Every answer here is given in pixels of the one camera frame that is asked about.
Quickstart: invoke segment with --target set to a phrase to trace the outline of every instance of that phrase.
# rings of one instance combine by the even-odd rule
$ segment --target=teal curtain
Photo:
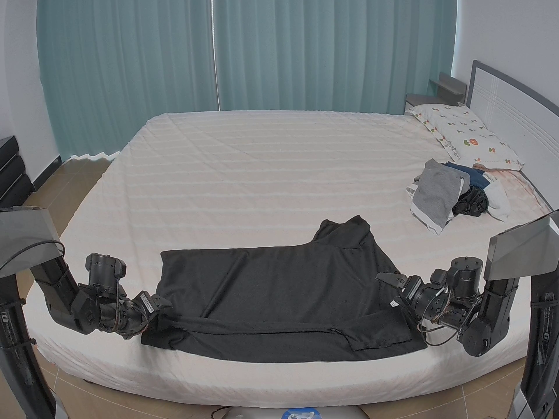
[[[38,0],[37,39],[63,159],[121,150],[161,113],[217,110],[211,0]]]
[[[452,66],[456,0],[214,0],[222,110],[403,113]]]

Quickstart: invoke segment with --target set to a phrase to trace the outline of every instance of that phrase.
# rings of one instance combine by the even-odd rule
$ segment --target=pile of clothes
[[[458,214],[477,217],[487,211],[504,221],[510,213],[507,193],[495,176],[455,163],[429,160],[406,190],[412,214],[437,235]]]

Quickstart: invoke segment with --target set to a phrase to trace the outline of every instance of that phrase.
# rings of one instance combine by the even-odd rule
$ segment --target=white bed sheet
[[[409,116],[332,112],[161,115],[122,150],[62,235],[66,260],[87,282],[89,253],[128,265],[128,295],[154,292],[162,250],[294,245],[320,222],[360,214],[405,274],[427,280],[455,256],[485,260],[489,238],[548,212],[512,171],[497,172],[512,214],[459,216],[440,236],[409,210],[405,187],[448,155]],[[329,406],[396,400],[456,386],[526,354],[529,279],[521,280],[507,337],[480,358],[447,345],[374,361],[255,364],[143,346],[55,324],[33,285],[25,315],[43,355],[64,371],[139,395],[201,404]],[[451,331],[431,334],[433,341]]]

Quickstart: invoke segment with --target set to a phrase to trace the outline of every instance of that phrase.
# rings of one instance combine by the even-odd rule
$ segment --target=white pillow
[[[483,121],[466,106],[423,104],[408,111],[421,121],[458,164],[487,169],[520,171],[524,162],[487,130]]]

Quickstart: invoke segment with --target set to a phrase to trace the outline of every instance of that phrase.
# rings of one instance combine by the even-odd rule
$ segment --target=white headboard
[[[559,208],[559,107],[475,60],[466,105],[525,162],[522,173]]]

